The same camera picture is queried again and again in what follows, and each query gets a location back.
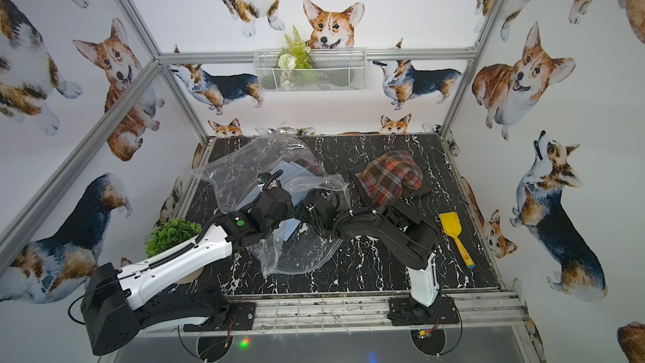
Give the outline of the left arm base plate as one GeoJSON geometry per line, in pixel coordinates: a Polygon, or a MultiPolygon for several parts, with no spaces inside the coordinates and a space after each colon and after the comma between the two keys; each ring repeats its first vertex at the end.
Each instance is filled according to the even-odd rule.
{"type": "Polygon", "coordinates": [[[228,331],[229,329],[251,330],[255,320],[256,307],[257,304],[254,302],[218,305],[203,324],[186,324],[182,329],[188,333],[228,331]]]}

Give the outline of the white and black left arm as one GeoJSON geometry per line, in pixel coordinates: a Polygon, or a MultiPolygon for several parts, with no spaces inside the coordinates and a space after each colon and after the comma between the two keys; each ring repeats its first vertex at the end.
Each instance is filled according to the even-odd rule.
{"type": "Polygon", "coordinates": [[[279,170],[265,173],[256,198],[238,211],[220,214],[199,235],[143,262],[115,268],[108,263],[91,275],[80,310],[95,356],[105,356],[144,329],[136,315],[149,300],[188,274],[268,238],[294,215],[292,196],[279,170]]]}

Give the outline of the light blue shirt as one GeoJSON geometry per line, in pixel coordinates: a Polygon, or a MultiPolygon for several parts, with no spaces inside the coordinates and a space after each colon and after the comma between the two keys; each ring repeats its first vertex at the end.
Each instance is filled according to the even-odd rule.
{"type": "Polygon", "coordinates": [[[278,164],[270,171],[270,174],[273,175],[279,171],[282,171],[282,174],[277,178],[277,181],[283,188],[296,178],[314,176],[314,174],[307,168],[295,162],[279,161],[278,164]]]}

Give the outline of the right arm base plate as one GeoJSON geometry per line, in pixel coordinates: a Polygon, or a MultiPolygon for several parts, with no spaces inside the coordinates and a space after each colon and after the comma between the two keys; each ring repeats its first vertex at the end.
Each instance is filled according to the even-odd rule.
{"type": "Polygon", "coordinates": [[[455,301],[442,294],[430,307],[420,304],[412,297],[390,298],[387,318],[395,327],[460,323],[460,315],[455,301]]]}

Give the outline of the dark striped shirt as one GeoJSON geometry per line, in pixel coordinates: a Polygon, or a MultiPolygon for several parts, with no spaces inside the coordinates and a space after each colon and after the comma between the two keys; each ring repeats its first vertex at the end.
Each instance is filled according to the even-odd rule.
{"type": "MultiPolygon", "coordinates": [[[[369,205],[376,205],[376,201],[374,201],[368,194],[367,191],[363,188],[363,185],[361,184],[361,181],[359,178],[357,178],[356,174],[354,172],[351,172],[349,174],[349,178],[351,179],[352,183],[357,187],[357,191],[359,193],[360,199],[369,205]]],[[[429,176],[428,174],[424,174],[423,176],[423,181],[422,185],[418,189],[410,189],[405,186],[402,187],[401,195],[399,196],[400,199],[408,199],[408,198],[416,198],[416,197],[423,197],[427,195],[428,193],[431,192],[431,185],[429,182],[429,176]]]]}

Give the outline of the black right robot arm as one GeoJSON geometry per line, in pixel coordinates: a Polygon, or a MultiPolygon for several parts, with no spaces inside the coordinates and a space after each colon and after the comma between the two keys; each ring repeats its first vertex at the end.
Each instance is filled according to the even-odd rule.
{"type": "Polygon", "coordinates": [[[341,208],[331,191],[314,189],[297,206],[296,218],[324,238],[379,240],[407,268],[412,299],[425,308],[437,301],[438,229],[401,199],[378,208],[349,209],[341,208]]]}

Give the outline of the red plaid shirt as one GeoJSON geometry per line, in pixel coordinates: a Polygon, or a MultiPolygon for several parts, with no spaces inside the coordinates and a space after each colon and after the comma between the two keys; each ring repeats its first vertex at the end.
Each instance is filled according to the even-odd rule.
{"type": "Polygon", "coordinates": [[[390,151],[370,161],[355,173],[376,205],[385,205],[401,195],[402,187],[418,189],[423,170],[408,151],[390,151]]]}

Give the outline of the clear plastic vacuum bag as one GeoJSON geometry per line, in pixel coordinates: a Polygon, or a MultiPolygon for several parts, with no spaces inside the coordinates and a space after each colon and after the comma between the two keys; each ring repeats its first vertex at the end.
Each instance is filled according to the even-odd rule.
{"type": "Polygon", "coordinates": [[[349,208],[349,184],[296,136],[260,136],[191,174],[213,189],[215,225],[264,277],[313,272],[340,247],[332,222],[349,208]]]}

